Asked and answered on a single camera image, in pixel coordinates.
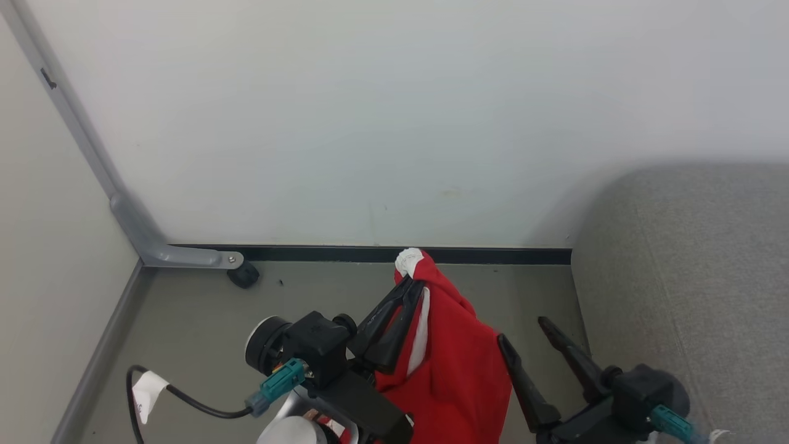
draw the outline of gray floor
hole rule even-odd
[[[296,320],[311,310],[327,317],[346,312],[361,320],[393,285],[391,264],[263,262],[261,282],[249,290],[224,273],[163,269],[139,295],[140,310],[118,351],[84,430],[83,443],[134,443],[124,376],[139,363],[197,400],[224,410],[243,400],[263,376],[244,362],[251,329],[278,314]],[[537,325],[550,317],[579,344],[585,336],[569,266],[441,265],[477,309],[479,318],[505,333],[545,397],[563,414],[583,405],[579,384]],[[254,443],[275,413],[255,420],[219,420],[163,393],[142,432],[146,443]],[[531,442],[514,396],[503,443]]]

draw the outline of white tag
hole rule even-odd
[[[140,421],[143,424],[148,423],[148,414],[153,410],[153,404],[156,404],[156,399],[159,398],[159,393],[167,387],[170,383],[162,379],[152,371],[146,371],[137,381],[137,384],[132,387],[132,394],[134,394],[134,404],[137,407],[137,413],[140,414]]]
[[[394,267],[400,273],[400,276],[411,276],[417,269],[417,263],[424,259],[422,250],[418,248],[406,248],[398,254],[397,259],[394,261]]]

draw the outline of black wheel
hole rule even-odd
[[[246,289],[252,287],[252,285],[257,282],[260,278],[260,273],[258,273],[254,265],[244,261],[237,269],[227,270],[227,277],[230,278],[230,282]]]

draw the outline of gray cushion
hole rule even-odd
[[[659,167],[600,197],[573,251],[596,361],[665,369],[691,418],[789,442],[789,166]]]

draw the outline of electrical connector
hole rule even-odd
[[[659,432],[678,438],[680,441],[691,444],[696,442],[693,424],[677,415],[665,405],[658,405],[649,415],[652,425]]]
[[[250,415],[259,418],[271,403],[277,401],[285,393],[295,389],[305,381],[305,364],[300,359],[291,359],[274,371],[262,384],[260,390],[249,395],[244,404],[252,409]]]
[[[260,392],[271,402],[276,401],[305,381],[304,362],[291,358],[260,384]]]
[[[258,390],[244,400],[244,405],[252,409],[249,413],[252,418],[260,418],[271,407],[271,401]]]

